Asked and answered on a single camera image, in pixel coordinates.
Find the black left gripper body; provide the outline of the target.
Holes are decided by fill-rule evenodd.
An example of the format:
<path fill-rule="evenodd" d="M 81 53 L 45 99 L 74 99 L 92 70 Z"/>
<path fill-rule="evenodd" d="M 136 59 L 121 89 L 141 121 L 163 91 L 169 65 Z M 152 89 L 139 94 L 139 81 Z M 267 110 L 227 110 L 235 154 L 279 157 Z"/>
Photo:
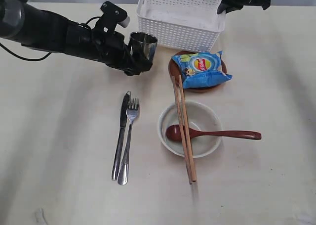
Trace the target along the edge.
<path fill-rule="evenodd" d="M 100 28 L 69 26 L 66 34 L 66 54 L 101 62 L 115 69 L 126 69 L 128 57 L 123 35 Z"/>

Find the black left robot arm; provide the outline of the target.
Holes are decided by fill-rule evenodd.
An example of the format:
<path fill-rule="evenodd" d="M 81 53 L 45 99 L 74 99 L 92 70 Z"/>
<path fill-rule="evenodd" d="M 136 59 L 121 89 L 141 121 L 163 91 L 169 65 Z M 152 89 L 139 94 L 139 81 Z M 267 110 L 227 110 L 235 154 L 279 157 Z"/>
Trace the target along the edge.
<path fill-rule="evenodd" d="M 127 12 L 110 1 L 101 5 L 102 15 L 91 28 L 57 13 L 40 10 L 28 0 L 0 0 L 0 36 L 22 46 L 45 51 L 47 54 L 64 53 L 101 62 L 122 70 L 126 75 L 140 75 L 153 64 L 158 40 L 144 32 L 132 32 L 129 43 L 116 26 L 127 27 Z"/>

